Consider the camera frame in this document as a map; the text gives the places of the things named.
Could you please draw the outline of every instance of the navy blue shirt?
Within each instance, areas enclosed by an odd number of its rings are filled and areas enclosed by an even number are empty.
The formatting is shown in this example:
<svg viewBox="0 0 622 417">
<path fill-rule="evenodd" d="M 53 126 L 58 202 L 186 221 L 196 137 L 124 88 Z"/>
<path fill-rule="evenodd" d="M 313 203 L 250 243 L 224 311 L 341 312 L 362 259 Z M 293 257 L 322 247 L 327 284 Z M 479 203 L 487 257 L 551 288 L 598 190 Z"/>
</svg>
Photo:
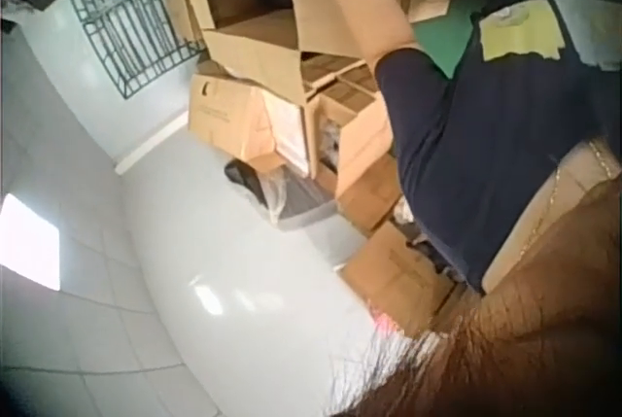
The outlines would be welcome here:
<svg viewBox="0 0 622 417">
<path fill-rule="evenodd" d="M 620 158 L 620 73 L 559 59 L 485 61 L 476 27 L 453 80 L 421 51 L 380 60 L 399 178 L 422 231 L 473 288 L 560 160 L 603 136 Z"/>
</svg>

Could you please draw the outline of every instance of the forearm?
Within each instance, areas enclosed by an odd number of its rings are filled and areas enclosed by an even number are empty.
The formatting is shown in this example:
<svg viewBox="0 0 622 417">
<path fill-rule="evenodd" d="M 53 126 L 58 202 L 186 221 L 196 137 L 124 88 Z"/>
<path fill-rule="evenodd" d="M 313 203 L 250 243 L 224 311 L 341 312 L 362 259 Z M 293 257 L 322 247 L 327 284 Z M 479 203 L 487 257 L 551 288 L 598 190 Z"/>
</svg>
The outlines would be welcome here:
<svg viewBox="0 0 622 417">
<path fill-rule="evenodd" d="M 357 42 L 362 56 L 372 69 L 388 52 L 415 47 L 412 27 L 396 0 L 336 0 Z"/>
</svg>

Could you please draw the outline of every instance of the gold necklace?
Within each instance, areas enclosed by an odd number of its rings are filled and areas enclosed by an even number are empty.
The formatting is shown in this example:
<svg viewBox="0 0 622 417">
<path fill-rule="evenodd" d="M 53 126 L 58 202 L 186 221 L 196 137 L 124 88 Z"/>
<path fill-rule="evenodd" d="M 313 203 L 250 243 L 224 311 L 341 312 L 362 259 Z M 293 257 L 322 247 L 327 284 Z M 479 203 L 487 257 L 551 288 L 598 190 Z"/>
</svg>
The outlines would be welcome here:
<svg viewBox="0 0 622 417">
<path fill-rule="evenodd" d="M 612 178 L 611 169 L 605 162 L 605 159 L 603 158 L 603 154 L 601 150 L 596 145 L 596 143 L 594 143 L 592 140 L 590 140 L 588 143 L 590 145 L 590 149 L 592 150 L 592 153 L 594 154 L 594 157 L 599 162 L 599 166 L 605 173 L 606 177 L 608 179 L 611 179 Z M 560 167 L 558 166 L 557 169 L 555 169 L 555 184 L 553 185 L 553 190 L 551 191 L 551 195 L 548 198 L 548 203 L 546 205 L 546 208 L 544 209 L 536 225 L 530 232 L 529 237 L 527 237 L 527 241 L 525 242 L 525 245 L 523 245 L 523 248 L 521 249 L 518 255 L 517 262 L 519 262 L 520 260 L 523 259 L 523 257 L 525 257 L 525 254 L 527 253 L 527 251 L 534 244 L 536 239 L 540 236 L 539 232 L 540 232 L 540 229 L 542 228 L 542 225 L 544 224 L 544 220 L 546 219 L 551 209 L 553 208 L 553 205 L 555 204 L 555 197 L 557 196 L 557 190 L 559 187 L 559 183 L 560 183 Z"/>
</svg>

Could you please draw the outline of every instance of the metal window grille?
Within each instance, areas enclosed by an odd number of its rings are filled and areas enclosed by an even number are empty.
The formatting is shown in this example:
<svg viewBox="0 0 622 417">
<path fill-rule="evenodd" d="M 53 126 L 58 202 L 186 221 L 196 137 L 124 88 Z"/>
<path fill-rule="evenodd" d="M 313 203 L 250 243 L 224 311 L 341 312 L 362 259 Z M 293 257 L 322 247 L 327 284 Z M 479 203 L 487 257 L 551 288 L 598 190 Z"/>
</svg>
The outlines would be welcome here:
<svg viewBox="0 0 622 417">
<path fill-rule="evenodd" d="M 129 98 L 197 55 L 203 45 L 177 37 L 164 0 L 71 0 L 111 80 Z"/>
</svg>

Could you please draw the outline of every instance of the yellow label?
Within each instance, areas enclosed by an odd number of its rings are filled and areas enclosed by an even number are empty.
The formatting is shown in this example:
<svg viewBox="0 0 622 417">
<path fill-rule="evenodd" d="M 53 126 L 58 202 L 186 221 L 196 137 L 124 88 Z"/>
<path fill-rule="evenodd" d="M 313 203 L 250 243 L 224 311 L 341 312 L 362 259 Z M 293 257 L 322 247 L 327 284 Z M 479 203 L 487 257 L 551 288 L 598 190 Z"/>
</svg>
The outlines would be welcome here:
<svg viewBox="0 0 622 417">
<path fill-rule="evenodd" d="M 479 28 L 485 61 L 530 52 L 558 60 L 565 46 L 559 22 L 546 0 L 503 8 L 481 20 Z"/>
</svg>

